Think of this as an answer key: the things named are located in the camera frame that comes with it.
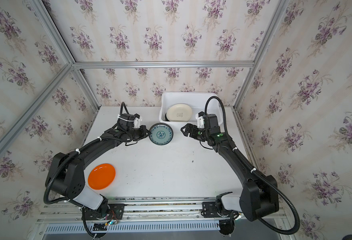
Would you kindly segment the cream plate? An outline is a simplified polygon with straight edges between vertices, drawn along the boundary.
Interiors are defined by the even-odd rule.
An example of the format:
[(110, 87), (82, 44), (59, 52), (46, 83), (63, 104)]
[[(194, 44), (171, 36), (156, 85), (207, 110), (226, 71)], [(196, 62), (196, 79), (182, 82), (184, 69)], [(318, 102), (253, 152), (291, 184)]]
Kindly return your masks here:
[(166, 113), (171, 122), (188, 122), (193, 115), (193, 109), (187, 104), (176, 104), (171, 106)]

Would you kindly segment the teal patterned plate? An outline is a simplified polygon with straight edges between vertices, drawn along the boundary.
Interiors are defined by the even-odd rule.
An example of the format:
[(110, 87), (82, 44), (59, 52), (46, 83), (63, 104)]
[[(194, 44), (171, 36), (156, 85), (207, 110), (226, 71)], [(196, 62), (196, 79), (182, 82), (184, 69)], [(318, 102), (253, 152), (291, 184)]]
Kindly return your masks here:
[(152, 143), (158, 146), (169, 144), (174, 136), (171, 126), (164, 123), (157, 123), (149, 130), (149, 139)]

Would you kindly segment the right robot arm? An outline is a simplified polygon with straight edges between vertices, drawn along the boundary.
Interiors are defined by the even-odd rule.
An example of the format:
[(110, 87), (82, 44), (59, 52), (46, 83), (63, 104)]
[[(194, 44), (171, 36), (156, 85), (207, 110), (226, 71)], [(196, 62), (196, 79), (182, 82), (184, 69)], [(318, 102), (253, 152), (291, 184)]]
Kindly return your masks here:
[[(297, 233), (301, 222), (294, 204), (278, 188), (277, 181), (273, 176), (266, 176), (259, 171), (238, 149), (233, 138), (229, 135), (225, 111), (222, 111), (224, 129), (220, 128), (217, 116), (208, 112), (208, 106), (212, 100), (217, 100), (220, 107), (224, 107), (219, 97), (210, 97), (206, 102), (204, 111), (198, 114), (198, 121), (203, 122), (204, 125), (200, 127), (186, 124), (181, 128), (183, 135), (201, 143), (208, 143), (216, 153), (226, 160), (237, 175), (243, 187), (238, 200), (238, 213), (242, 213), (250, 222), (260, 221), (278, 234), (293, 235)], [(279, 211), (279, 199), (286, 202), (294, 217), (294, 225), (288, 230), (274, 227), (264, 220), (264, 217)]]

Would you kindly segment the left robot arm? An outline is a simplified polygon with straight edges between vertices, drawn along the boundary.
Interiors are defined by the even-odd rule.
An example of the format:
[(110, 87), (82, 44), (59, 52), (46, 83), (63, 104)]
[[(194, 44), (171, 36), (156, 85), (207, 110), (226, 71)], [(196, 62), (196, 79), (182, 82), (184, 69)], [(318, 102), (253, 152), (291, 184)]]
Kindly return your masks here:
[(93, 161), (121, 144), (134, 145), (149, 136), (149, 130), (141, 124), (139, 114), (130, 114), (125, 103), (120, 106), (116, 124), (100, 137), (68, 154), (56, 154), (50, 164), (45, 182), (43, 201), (52, 205), (68, 201), (80, 208), (105, 212), (106, 197), (91, 189), (85, 181), (84, 171)]

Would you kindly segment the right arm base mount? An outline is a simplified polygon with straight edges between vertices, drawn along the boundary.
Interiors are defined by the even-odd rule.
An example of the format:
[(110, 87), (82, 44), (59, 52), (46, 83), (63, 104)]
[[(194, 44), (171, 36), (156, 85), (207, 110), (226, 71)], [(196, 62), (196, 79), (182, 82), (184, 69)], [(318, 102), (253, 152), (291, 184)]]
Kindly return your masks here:
[(235, 220), (242, 217), (240, 195), (226, 192), (216, 196), (214, 202), (203, 202), (201, 215), (204, 218), (226, 218), (219, 221), (219, 232), (230, 236), (235, 230)]

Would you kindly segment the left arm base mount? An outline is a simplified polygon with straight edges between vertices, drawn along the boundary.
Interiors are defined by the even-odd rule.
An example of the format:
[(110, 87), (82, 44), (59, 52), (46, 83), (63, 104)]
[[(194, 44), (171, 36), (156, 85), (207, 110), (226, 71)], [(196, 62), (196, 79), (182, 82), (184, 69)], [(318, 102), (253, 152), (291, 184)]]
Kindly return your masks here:
[[(100, 240), (106, 235), (107, 226), (117, 224), (122, 219), (125, 204), (107, 204), (100, 206), (97, 210), (92, 210), (88, 207), (80, 207), (81, 220), (86, 233), (92, 237), (93, 240)], [(100, 220), (104, 224), (95, 224), (96, 227), (89, 227), (87, 221)]]

